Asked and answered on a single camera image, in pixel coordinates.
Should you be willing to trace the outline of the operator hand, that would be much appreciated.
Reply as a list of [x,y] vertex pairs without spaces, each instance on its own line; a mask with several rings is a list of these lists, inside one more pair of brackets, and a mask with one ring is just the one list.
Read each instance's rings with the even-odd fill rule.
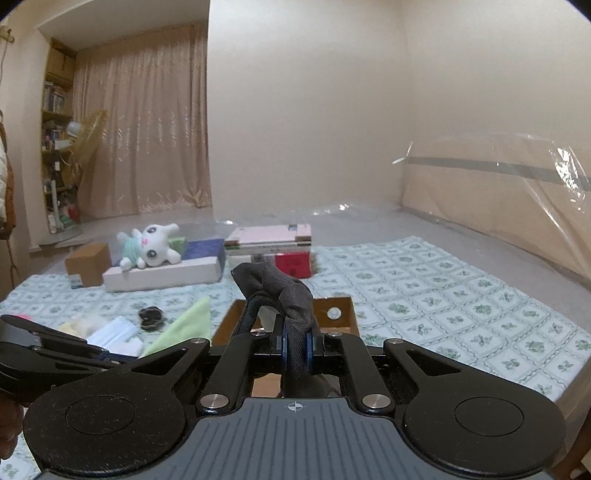
[[24,407],[4,395],[0,399],[0,458],[9,459],[22,432]]

